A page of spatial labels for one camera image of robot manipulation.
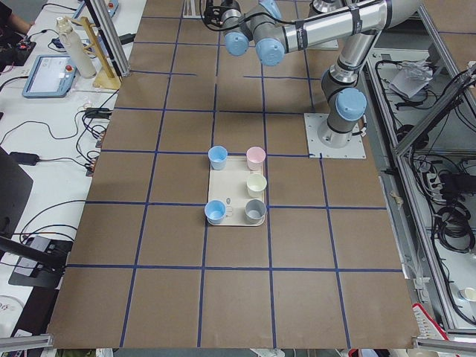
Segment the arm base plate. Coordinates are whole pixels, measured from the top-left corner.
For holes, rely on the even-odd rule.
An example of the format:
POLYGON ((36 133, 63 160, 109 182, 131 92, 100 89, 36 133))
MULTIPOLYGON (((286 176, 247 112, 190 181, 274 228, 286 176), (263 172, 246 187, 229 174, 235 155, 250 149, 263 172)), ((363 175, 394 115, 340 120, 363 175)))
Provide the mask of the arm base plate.
POLYGON ((365 159, 358 122, 352 132, 340 134, 328 127, 327 113, 305 113, 307 147, 310 158, 365 159))

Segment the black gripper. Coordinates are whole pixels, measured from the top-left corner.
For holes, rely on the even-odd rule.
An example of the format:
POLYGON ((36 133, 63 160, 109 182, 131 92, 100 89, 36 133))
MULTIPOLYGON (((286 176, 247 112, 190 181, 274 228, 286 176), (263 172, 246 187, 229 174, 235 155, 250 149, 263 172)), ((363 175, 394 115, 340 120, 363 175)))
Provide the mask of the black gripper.
POLYGON ((237 1, 224 0, 219 5, 214 4, 214 0, 206 0, 205 8, 201 9, 202 23, 209 30, 218 30, 222 27, 222 17, 228 10, 240 11, 237 1))

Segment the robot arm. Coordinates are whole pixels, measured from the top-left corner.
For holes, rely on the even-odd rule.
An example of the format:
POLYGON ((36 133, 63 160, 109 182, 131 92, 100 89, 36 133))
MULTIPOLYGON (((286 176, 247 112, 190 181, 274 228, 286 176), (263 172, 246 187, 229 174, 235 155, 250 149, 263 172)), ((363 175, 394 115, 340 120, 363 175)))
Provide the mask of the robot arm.
POLYGON ((330 108, 328 128, 341 134, 352 129, 337 113, 338 93, 358 83, 361 68, 380 33, 412 16, 420 1, 358 1, 320 13, 312 11, 305 19, 286 22, 275 1, 259 1, 242 12, 238 1, 203 1, 199 5, 202 22, 223 33, 229 54, 243 55, 251 42, 260 63, 276 66, 286 54, 303 51, 324 42, 344 39, 338 59, 321 79, 321 88, 330 108))

